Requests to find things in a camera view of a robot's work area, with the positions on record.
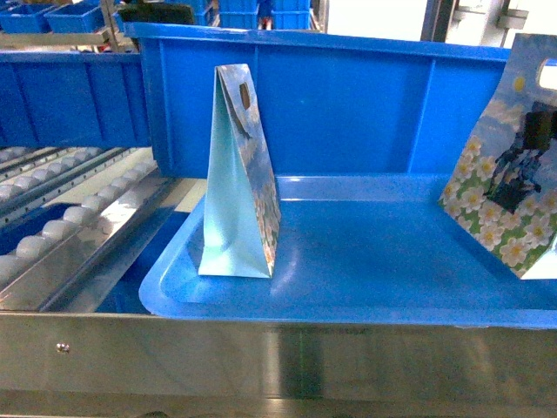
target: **paper gift bag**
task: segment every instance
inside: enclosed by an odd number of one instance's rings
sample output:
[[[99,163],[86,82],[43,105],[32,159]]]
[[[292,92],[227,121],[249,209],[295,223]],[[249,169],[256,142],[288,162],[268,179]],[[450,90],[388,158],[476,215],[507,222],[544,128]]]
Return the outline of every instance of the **paper gift bag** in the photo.
[[[516,37],[440,198],[523,279],[557,278],[557,91],[539,84],[549,58],[557,58],[557,37]]]
[[[280,210],[247,65],[217,67],[199,274],[269,278]]]

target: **blue plastic tray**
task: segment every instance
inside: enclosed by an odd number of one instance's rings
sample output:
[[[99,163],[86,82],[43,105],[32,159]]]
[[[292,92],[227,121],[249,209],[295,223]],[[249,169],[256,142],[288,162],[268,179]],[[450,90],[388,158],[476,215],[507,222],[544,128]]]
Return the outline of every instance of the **blue plastic tray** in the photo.
[[[309,11],[274,11],[271,13],[273,29],[309,29]]]
[[[95,32],[104,26],[101,8],[86,3],[67,4],[44,16],[56,33]]]
[[[0,145],[149,146],[138,54],[0,53]]]
[[[448,176],[282,178],[271,280],[198,276],[199,204],[145,276],[188,320],[557,328],[557,281],[519,280],[437,205]]]
[[[218,11],[253,13],[258,8],[258,0],[218,0]]]
[[[157,162],[194,178],[207,175],[216,65],[250,65],[278,174],[450,173],[509,53],[162,24],[126,35],[142,45]]]
[[[311,0],[272,0],[274,11],[310,11]]]
[[[50,26],[44,13],[53,10],[51,4],[20,4],[0,11],[0,25],[6,33],[45,33]]]
[[[257,29],[259,10],[251,12],[220,12],[220,26],[223,28]]]

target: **bolt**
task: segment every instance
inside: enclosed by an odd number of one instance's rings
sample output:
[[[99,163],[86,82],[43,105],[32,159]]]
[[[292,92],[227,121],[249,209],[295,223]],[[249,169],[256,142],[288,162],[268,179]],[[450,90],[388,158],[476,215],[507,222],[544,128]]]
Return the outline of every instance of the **bolt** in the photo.
[[[70,345],[66,344],[65,342],[58,342],[56,344],[56,351],[60,354],[69,354],[70,353]]]

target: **white flower print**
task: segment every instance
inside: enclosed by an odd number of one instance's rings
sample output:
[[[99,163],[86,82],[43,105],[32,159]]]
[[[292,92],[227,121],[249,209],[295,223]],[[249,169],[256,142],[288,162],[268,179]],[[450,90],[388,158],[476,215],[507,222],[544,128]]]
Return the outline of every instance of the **white flower print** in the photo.
[[[514,229],[520,226],[521,223],[522,223],[522,219],[520,218],[520,215],[517,212],[515,213],[507,212],[501,217],[501,224],[507,230]]]
[[[524,230],[526,231],[526,242],[532,247],[548,246],[554,231],[549,225],[549,215],[534,216],[529,225]]]
[[[470,231],[470,228],[472,227],[472,221],[470,219],[466,219],[464,216],[459,216],[456,221],[459,223],[460,226],[462,226],[464,229],[466,229],[467,231]]]
[[[481,141],[478,137],[474,135],[467,142],[464,151],[466,153],[474,155],[474,157],[477,157],[478,155],[480,155],[480,150],[481,150]]]
[[[445,186],[445,189],[443,189],[443,194],[442,194],[444,205],[447,205],[449,202],[456,200],[456,192],[460,189],[461,186],[462,184],[455,180],[451,180]]]
[[[476,173],[481,181],[487,181],[493,176],[495,171],[495,158],[494,157],[482,157],[476,168]]]
[[[509,267],[515,267],[524,262],[529,249],[524,239],[509,238],[508,242],[500,248],[501,259]]]
[[[462,212],[462,204],[457,200],[451,200],[445,205],[446,212],[453,218],[456,218]]]
[[[486,200],[478,211],[480,225],[491,225],[499,222],[503,210],[492,201]]]
[[[527,197],[519,206],[520,216],[533,216],[538,209],[538,201],[534,196]]]
[[[489,251],[493,251],[500,244],[503,232],[505,230],[501,226],[482,225],[475,238]]]
[[[477,211],[480,209],[482,203],[484,203],[484,188],[481,186],[478,187],[471,187],[462,193],[461,202],[464,208],[466,209],[466,213],[470,213],[473,211]]]
[[[454,177],[460,180],[468,180],[472,177],[472,171],[472,155],[463,154],[454,169]]]
[[[541,199],[541,210],[544,213],[557,213],[557,190],[550,190]]]

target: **blue storage bin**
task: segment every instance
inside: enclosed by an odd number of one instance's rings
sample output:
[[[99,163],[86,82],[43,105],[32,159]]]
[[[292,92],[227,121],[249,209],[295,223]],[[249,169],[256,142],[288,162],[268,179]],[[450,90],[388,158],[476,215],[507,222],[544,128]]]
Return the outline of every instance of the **blue storage bin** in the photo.
[[[220,12],[221,28],[236,29],[257,29],[258,28],[258,10],[251,13],[223,13]]]
[[[53,10],[50,4],[21,4],[0,11],[0,25],[6,33],[45,33],[50,26],[44,14]]]
[[[44,16],[56,33],[90,33],[104,26],[101,8],[90,4],[67,4]]]
[[[0,145],[149,146],[138,54],[0,53]]]
[[[240,63],[252,70],[277,174],[450,174],[509,54],[311,32],[127,26],[142,45],[155,157],[178,177],[206,177],[215,66]]]
[[[312,0],[272,0],[274,11],[310,11]]]
[[[253,13],[258,8],[258,0],[219,0],[218,12]]]
[[[309,29],[309,11],[274,11],[271,13],[273,29]]]

